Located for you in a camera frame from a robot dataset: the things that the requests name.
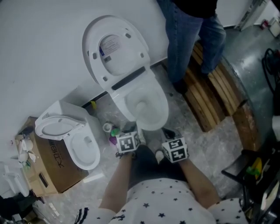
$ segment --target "toilet tank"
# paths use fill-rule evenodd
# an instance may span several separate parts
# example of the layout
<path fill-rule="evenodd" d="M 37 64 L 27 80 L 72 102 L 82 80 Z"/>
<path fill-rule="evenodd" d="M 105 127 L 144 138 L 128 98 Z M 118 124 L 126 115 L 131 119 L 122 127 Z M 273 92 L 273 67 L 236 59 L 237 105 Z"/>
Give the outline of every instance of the toilet tank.
<path fill-rule="evenodd" d="M 46 109 L 38 120 L 43 120 L 51 116 L 67 116 L 79 121 L 85 121 L 85 117 L 89 116 L 86 109 L 58 100 Z"/>

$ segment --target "white toilet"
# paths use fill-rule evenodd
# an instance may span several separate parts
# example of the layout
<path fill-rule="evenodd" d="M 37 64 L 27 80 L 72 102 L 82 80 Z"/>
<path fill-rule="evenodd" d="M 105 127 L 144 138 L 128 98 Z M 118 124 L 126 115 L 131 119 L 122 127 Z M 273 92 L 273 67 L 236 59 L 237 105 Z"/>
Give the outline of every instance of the white toilet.
<path fill-rule="evenodd" d="M 168 119 L 168 103 L 150 69 L 148 46 L 128 21 L 102 16 L 83 36 L 83 55 L 93 79 L 107 91 L 129 121 L 158 130 Z"/>
<path fill-rule="evenodd" d="M 97 118 L 63 101 L 55 102 L 36 120 L 35 131 L 42 138 L 63 139 L 74 163 L 84 170 L 99 164 L 100 150 L 108 144 Z"/>

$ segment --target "concrete floor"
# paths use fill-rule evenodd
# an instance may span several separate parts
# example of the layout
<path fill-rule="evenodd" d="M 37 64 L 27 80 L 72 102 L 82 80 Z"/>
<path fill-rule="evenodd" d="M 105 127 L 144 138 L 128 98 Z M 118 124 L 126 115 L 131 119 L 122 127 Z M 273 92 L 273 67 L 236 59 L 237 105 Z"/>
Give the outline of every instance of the concrete floor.
<path fill-rule="evenodd" d="M 261 77 L 260 57 L 266 48 L 274 43 L 270 35 L 270 33 L 261 32 L 255 27 L 242 33 L 227 30 L 227 44 L 224 53 L 226 60 L 230 62 L 237 74 L 236 81 L 242 82 L 241 85 L 238 85 L 241 88 L 242 86 L 246 88 L 245 93 L 251 99 L 254 110 L 261 110 L 257 118 L 264 116 L 267 120 L 269 120 L 270 114 L 267 114 L 268 112 L 265 109 L 261 109 L 261 104 L 258 105 L 258 102 L 260 99 L 262 101 L 267 100 L 262 96 L 263 93 L 269 99 L 271 97 L 269 90 L 266 89 L 265 79 L 259 80 Z M 166 126 L 178 129 L 185 137 L 191 160 L 212 181 L 219 195 L 224 197 L 232 194 L 239 185 L 221 174 L 221 170 L 233 162 L 242 150 L 232 118 L 227 117 L 214 130 L 203 133 L 183 97 L 176 93 L 171 86 L 163 67 L 157 66 L 153 71 L 168 99 L 170 113 Z M 95 116 L 99 118 L 101 124 L 111 121 L 122 127 L 127 121 L 109 95 L 97 100 L 97 108 Z M 145 131 L 145 135 L 148 146 L 152 150 L 156 150 L 160 146 L 159 132 Z M 80 208 L 89 207 L 89 209 L 93 209 L 98 207 L 105 187 L 118 164 L 115 153 L 116 149 L 113 147 L 101 152 L 101 162 L 98 170 L 102 170 L 105 177 L 90 183 L 80 182 L 63 194 L 46 197 L 45 205 L 37 203 L 37 211 L 52 224 L 74 223 L 77 211 Z M 56 216 L 51 210 L 49 203 L 53 203 L 59 216 Z"/>

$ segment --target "cardboard box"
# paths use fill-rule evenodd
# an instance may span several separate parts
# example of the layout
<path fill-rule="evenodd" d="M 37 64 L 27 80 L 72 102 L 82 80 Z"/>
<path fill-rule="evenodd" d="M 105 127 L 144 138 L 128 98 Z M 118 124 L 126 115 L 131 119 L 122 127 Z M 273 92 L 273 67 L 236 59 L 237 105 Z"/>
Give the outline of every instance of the cardboard box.
<path fill-rule="evenodd" d="M 18 150 L 23 133 L 28 134 L 33 142 L 32 152 L 36 161 L 28 159 L 30 167 L 23 169 L 25 178 L 37 197 L 63 193 L 86 177 L 88 172 L 74 164 L 63 140 L 48 140 L 37 136 L 35 120 L 29 117 L 15 137 Z"/>
<path fill-rule="evenodd" d="M 42 219 L 35 218 L 28 222 L 29 224 L 46 224 Z"/>
<path fill-rule="evenodd" d="M 36 213 L 32 210 L 27 214 L 27 216 L 24 217 L 24 220 L 27 222 L 30 222 L 31 220 L 35 219 L 37 217 Z"/>

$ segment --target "toilet lid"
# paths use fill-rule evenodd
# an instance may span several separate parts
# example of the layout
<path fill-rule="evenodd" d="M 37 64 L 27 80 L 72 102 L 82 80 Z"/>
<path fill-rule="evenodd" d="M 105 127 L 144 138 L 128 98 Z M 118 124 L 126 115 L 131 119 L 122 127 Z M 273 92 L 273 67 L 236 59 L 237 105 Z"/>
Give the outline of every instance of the toilet lid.
<path fill-rule="evenodd" d="M 85 122 L 67 116 L 51 116 L 35 127 L 38 136 L 52 140 L 62 140 L 75 130 L 85 126 Z"/>
<path fill-rule="evenodd" d="M 100 19 L 91 27 L 87 41 L 91 70 L 106 91 L 143 65 L 150 65 L 144 39 L 123 19 Z"/>

